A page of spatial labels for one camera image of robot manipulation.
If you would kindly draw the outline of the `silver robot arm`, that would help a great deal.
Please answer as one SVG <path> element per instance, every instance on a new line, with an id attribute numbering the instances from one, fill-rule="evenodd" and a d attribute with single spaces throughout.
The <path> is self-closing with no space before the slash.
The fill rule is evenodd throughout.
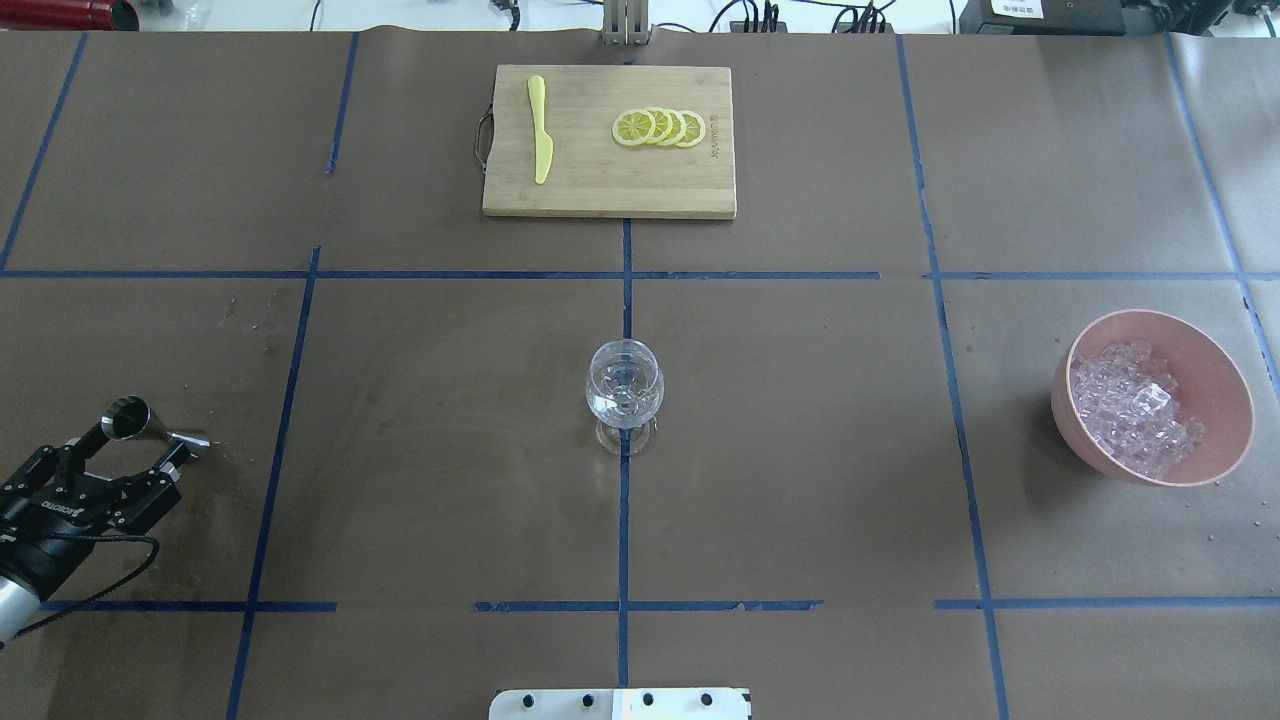
<path id="1" fill-rule="evenodd" d="M 95 428 L 69 445 L 42 445 L 5 480 L 1 502 L 3 644 L 102 600 L 150 569 L 151 529 L 180 501 L 178 480 L 202 447 L 170 439 L 150 468 L 110 478 L 86 465 L 110 442 Z M 42 620 L 35 615 L 100 544 L 143 544 L 141 564 L 106 588 Z"/>

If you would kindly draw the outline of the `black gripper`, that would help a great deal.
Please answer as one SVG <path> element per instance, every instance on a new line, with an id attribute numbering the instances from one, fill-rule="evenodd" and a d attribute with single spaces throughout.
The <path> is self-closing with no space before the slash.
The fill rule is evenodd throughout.
<path id="1" fill-rule="evenodd" d="M 92 425 L 63 446 L 37 448 L 3 482 L 3 575 L 69 577 L 106 532 L 146 536 L 177 506 L 182 468 L 196 459 L 189 445 L 172 445 L 133 475 L 88 473 L 109 442 Z"/>

